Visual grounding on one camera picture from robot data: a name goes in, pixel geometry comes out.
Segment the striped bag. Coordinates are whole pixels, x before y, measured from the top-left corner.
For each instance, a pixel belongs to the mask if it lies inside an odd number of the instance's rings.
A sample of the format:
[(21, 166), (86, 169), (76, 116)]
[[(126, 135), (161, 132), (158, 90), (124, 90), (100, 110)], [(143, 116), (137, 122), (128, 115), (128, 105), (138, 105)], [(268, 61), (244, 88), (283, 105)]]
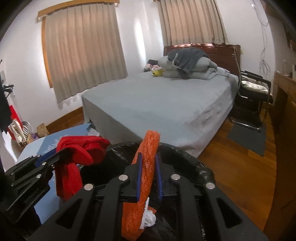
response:
[(27, 138), (30, 133), (34, 132), (32, 125), (28, 121), (22, 121), (23, 134)]

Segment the white tissue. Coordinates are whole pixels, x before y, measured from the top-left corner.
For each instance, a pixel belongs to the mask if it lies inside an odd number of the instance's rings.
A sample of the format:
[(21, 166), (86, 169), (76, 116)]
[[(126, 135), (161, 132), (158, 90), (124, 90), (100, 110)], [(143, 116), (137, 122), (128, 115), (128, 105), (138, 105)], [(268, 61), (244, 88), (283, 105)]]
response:
[(145, 202), (142, 221), (140, 224), (141, 230), (145, 229), (146, 227), (151, 227), (151, 226), (155, 225), (156, 220), (157, 220), (155, 214), (151, 210), (149, 210), (148, 207), (149, 207), (149, 197), (147, 198), (147, 200)]

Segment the black jacket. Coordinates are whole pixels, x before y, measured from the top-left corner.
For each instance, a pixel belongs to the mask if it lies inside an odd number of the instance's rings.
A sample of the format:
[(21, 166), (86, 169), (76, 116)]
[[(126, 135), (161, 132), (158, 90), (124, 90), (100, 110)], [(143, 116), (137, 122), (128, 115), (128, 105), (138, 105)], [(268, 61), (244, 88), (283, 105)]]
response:
[(0, 128), (1, 133), (5, 132), (7, 133), (8, 126), (12, 123), (11, 119), (11, 110), (8, 103), (8, 100), (6, 99), (6, 96), (4, 94), (4, 88), (1, 83), (0, 87)]

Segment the red hanging garment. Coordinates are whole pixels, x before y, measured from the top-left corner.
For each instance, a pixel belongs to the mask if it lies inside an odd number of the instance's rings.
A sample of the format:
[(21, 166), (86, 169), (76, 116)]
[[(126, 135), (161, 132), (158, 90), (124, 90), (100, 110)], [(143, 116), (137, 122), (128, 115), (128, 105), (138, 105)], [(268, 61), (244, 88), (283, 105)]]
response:
[[(23, 130), (22, 122), (20, 121), (20, 119), (19, 119), (19, 117), (18, 117), (18, 115), (16, 113), (15, 108), (12, 105), (9, 105), (9, 108), (10, 108), (10, 111), (11, 111), (11, 119), (16, 120), (18, 122), (19, 126), (20, 126), (20, 129)], [(15, 138), (13, 132), (9, 128), (7, 128), (7, 131), (9, 132), (9, 134), (11, 136), (11, 139), (16, 141), (16, 138)]]

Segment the dark floor mat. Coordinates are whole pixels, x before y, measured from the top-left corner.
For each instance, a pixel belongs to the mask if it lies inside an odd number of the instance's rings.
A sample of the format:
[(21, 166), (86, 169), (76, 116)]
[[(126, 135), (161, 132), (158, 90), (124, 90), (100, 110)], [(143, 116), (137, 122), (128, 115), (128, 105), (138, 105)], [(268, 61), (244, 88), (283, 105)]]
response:
[(228, 133), (227, 138), (257, 153), (260, 156), (264, 156), (266, 126), (263, 126), (259, 131), (255, 131), (234, 124)]

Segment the beige curtain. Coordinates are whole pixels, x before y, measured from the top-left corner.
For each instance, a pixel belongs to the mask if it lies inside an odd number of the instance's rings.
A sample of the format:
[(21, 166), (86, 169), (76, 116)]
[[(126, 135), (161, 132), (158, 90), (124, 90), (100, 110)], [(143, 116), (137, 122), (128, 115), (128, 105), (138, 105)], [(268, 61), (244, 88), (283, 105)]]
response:
[(127, 76), (113, 4), (83, 4), (46, 16), (45, 52), (57, 103)]
[(163, 0), (156, 3), (164, 46), (229, 44), (216, 1)]

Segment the right beige curtain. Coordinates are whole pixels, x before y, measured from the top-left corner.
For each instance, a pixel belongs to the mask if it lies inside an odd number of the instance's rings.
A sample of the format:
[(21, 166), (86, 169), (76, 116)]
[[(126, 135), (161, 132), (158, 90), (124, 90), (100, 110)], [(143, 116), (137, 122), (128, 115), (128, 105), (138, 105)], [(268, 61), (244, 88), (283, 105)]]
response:
[(163, 0), (156, 3), (164, 46), (229, 44), (216, 1)]

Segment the dark grey blanket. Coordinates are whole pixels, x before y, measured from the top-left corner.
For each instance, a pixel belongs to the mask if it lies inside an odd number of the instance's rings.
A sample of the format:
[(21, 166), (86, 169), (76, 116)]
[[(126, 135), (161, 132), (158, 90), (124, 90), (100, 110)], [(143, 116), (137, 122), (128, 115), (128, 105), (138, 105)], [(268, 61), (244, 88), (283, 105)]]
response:
[(190, 73), (203, 57), (209, 59), (207, 53), (194, 47), (173, 50), (168, 54), (168, 60), (172, 62), (175, 68), (181, 69), (186, 73)]

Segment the wooden headboard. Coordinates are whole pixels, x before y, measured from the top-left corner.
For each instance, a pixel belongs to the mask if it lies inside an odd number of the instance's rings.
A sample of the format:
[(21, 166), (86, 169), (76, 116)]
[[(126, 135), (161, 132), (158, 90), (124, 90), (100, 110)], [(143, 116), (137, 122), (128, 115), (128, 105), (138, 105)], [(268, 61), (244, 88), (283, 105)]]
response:
[(164, 56), (168, 55), (175, 49), (184, 49), (194, 47), (201, 49), (208, 54), (210, 59), (219, 67), (227, 69), (231, 74), (239, 75), (241, 63), (241, 46), (240, 45), (217, 45), (217, 44), (182, 44), (164, 47)]

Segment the left beige curtain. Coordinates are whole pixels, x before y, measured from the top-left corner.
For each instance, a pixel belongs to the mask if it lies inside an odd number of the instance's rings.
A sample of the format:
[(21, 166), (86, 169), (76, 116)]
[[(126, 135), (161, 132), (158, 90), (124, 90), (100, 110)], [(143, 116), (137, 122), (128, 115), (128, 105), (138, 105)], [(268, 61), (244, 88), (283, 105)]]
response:
[(83, 4), (46, 16), (45, 52), (57, 103), (127, 76), (113, 4)]

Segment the wooden desk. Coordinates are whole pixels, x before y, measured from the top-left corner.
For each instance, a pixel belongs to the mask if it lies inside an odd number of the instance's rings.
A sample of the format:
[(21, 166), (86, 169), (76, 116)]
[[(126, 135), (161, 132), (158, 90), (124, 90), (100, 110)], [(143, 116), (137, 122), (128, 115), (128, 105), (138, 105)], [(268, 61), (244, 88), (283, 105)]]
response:
[(295, 240), (295, 80), (276, 72), (274, 90), (269, 113), (276, 145), (276, 182), (263, 232), (269, 240)]

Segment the orange foam net sleeve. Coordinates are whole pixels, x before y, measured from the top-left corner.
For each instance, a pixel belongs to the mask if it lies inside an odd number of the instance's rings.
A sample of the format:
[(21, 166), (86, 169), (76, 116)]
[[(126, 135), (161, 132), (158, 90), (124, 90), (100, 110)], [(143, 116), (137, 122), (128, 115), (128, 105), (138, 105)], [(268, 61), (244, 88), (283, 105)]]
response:
[(142, 154), (142, 178), (140, 198), (137, 203), (123, 204), (121, 236), (127, 240), (137, 240), (143, 233), (140, 229), (145, 202), (151, 192), (155, 172), (155, 156), (159, 147), (160, 133), (148, 130), (137, 149)]

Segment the red cloth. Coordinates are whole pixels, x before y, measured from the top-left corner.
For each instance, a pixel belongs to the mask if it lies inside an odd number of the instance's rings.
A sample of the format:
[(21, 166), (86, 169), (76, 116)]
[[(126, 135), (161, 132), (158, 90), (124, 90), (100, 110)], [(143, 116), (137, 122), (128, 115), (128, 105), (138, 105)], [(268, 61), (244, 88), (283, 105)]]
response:
[(78, 165), (100, 164), (109, 145), (110, 141), (98, 136), (62, 137), (56, 148), (56, 152), (64, 153), (55, 164), (57, 196), (64, 201), (74, 196), (83, 187)]

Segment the pink plush toy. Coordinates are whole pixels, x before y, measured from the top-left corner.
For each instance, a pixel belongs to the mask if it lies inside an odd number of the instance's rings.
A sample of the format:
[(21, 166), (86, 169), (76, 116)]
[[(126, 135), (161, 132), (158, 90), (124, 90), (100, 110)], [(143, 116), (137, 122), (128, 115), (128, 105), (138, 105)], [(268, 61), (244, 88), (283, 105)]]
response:
[(146, 64), (144, 67), (144, 72), (156, 71), (159, 69), (160, 69), (160, 66), (158, 65)]

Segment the yellow plush toy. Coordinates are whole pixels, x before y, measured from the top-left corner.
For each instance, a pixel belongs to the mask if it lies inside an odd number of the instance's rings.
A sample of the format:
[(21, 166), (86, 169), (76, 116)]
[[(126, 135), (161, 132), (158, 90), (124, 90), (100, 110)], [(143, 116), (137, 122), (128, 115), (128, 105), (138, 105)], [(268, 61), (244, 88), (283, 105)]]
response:
[(164, 69), (157, 69), (157, 70), (153, 70), (152, 71), (152, 75), (154, 76), (154, 77), (161, 77), (161, 76), (163, 76), (163, 73), (165, 72), (165, 70)]

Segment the black chair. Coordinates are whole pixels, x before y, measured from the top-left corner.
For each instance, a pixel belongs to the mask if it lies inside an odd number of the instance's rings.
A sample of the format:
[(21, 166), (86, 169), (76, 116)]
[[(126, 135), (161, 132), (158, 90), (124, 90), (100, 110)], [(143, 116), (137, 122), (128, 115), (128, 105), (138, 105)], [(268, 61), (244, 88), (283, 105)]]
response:
[(233, 51), (238, 68), (238, 91), (228, 120), (234, 125), (260, 132), (273, 103), (271, 82), (255, 73), (241, 70), (236, 48)]

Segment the beige tote bag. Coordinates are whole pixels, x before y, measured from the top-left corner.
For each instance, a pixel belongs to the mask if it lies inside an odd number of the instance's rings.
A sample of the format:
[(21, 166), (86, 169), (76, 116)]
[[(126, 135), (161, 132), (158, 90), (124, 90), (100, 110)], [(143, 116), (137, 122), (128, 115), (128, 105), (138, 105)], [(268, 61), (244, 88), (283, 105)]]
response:
[(16, 119), (13, 119), (12, 123), (9, 125), (9, 130), (12, 132), (18, 145), (27, 143), (27, 138), (23, 133), (23, 129)]

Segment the brown paper bag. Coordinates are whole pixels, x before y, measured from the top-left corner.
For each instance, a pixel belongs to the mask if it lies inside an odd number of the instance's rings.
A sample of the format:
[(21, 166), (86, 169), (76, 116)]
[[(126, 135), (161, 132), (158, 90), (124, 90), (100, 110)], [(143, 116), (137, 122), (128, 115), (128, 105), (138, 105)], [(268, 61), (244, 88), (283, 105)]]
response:
[(40, 138), (48, 136), (50, 133), (44, 123), (37, 126), (37, 134)]

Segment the grey bed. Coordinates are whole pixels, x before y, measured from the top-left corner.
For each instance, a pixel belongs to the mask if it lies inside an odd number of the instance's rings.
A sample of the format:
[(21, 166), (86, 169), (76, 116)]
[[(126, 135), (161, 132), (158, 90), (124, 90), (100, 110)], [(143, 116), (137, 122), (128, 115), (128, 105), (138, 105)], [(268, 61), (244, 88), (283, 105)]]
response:
[(83, 93), (84, 119), (112, 144), (141, 141), (151, 130), (197, 157), (229, 115), (237, 89), (233, 74), (202, 80), (140, 73)]

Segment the folded grey duvet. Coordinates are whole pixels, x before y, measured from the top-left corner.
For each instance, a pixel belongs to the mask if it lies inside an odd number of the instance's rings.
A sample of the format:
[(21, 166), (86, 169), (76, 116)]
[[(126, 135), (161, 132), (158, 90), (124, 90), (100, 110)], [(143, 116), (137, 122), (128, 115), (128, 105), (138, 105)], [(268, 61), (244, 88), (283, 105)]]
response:
[(225, 77), (230, 76), (230, 72), (228, 70), (218, 67), (215, 62), (206, 57), (200, 58), (189, 73), (180, 68), (176, 68), (173, 62), (168, 59), (168, 56), (163, 56), (158, 61), (158, 64), (165, 70), (163, 77), (167, 78), (210, 80), (217, 75)]

